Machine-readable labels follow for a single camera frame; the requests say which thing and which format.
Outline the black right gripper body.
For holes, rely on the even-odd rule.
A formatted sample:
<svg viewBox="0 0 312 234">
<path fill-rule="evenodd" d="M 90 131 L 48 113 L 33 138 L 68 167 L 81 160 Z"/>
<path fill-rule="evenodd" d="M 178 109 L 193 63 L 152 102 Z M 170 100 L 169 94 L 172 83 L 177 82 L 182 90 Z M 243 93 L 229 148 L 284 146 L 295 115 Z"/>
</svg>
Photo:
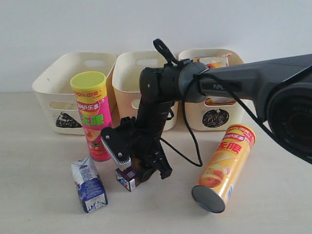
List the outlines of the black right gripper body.
<svg viewBox="0 0 312 234">
<path fill-rule="evenodd" d="M 160 143 L 165 120 L 157 118 L 123 117 L 120 131 L 125 137 L 131 156 L 137 158 L 142 167 L 165 168 L 166 156 Z"/>
</svg>

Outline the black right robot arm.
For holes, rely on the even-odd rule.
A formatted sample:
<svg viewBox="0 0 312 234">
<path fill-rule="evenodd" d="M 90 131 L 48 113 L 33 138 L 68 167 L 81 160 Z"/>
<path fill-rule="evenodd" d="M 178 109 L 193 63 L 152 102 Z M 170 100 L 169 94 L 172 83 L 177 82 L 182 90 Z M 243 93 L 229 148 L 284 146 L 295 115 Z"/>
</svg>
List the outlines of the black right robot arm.
<svg viewBox="0 0 312 234">
<path fill-rule="evenodd" d="M 155 171 L 161 178 L 172 173 L 160 145 L 172 104 L 200 103 L 208 96 L 251 100 L 251 118 L 281 147 L 300 159 L 312 160 L 312 57 L 310 54 L 276 58 L 210 69 L 186 59 L 145 68 L 140 74 L 138 113 L 128 141 L 137 158 L 142 181 Z"/>
</svg>

